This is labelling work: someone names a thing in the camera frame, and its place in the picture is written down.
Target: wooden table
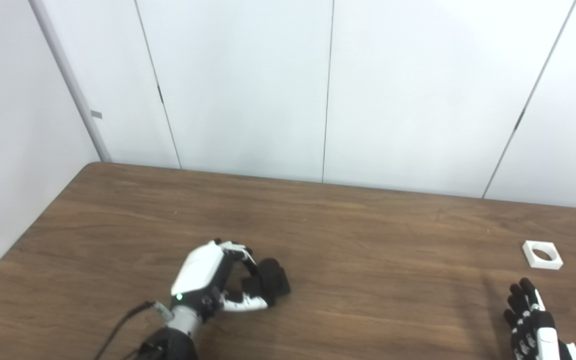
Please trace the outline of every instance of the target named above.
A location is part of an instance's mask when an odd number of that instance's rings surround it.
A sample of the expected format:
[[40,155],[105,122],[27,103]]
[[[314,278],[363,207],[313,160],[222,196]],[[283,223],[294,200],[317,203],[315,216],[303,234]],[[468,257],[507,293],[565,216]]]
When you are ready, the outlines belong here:
[[[92,358],[214,237],[277,258],[292,294],[211,319],[203,360],[510,360],[522,276],[576,342],[576,209],[95,163],[0,261],[0,360]],[[562,269],[528,267],[526,239],[555,242]],[[160,325],[135,317],[105,359]]]

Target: white robotic hand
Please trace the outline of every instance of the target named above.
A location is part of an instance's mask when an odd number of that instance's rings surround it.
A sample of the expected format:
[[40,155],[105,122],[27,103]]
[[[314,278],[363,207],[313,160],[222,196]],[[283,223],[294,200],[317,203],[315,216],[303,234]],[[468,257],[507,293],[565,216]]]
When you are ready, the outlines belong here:
[[[250,273],[241,281],[242,293],[239,296],[228,294],[224,289],[235,262],[242,262]],[[252,250],[246,246],[215,239],[195,248],[185,258],[170,290],[174,319],[168,326],[185,333],[196,333],[193,331],[198,327],[196,324],[203,324],[219,310],[249,312],[265,309],[274,306],[277,297],[289,292],[286,273],[277,260],[269,258],[256,264]]]
[[559,340],[555,320],[542,302],[533,283],[522,278],[510,286],[507,309],[503,313],[510,325],[510,346],[516,360],[576,360],[576,346]]
[[[225,289],[235,262],[242,262],[250,273],[241,280],[238,300]],[[142,342],[136,359],[197,360],[194,339],[202,324],[218,311],[265,309],[274,306],[277,297],[288,293],[288,278],[277,260],[263,259],[256,264],[252,250],[242,244],[220,239],[209,241],[185,258],[170,289],[170,310],[155,306],[164,315],[166,326]]]

